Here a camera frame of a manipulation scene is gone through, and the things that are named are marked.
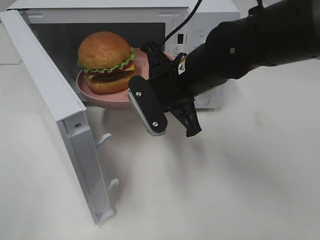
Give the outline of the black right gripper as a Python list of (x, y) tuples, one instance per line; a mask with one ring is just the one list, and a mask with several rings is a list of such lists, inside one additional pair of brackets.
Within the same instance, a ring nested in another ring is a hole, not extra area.
[(168, 125), (164, 112), (171, 112), (185, 127), (187, 138), (200, 133), (194, 98), (180, 83), (179, 66), (185, 59), (151, 58), (148, 63), (150, 84), (140, 75), (128, 83), (128, 98), (147, 132), (154, 137), (164, 135)]

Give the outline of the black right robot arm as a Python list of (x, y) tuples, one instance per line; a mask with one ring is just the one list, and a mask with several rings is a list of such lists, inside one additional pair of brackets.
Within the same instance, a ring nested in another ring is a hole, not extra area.
[(261, 67), (274, 67), (320, 56), (320, 3), (282, 0), (268, 7), (261, 1), (245, 18), (225, 21), (205, 42), (171, 60), (154, 42), (144, 44), (149, 77), (133, 76), (128, 97), (152, 136), (166, 132), (166, 112), (185, 127), (186, 136), (201, 131), (195, 97), (240, 79)]

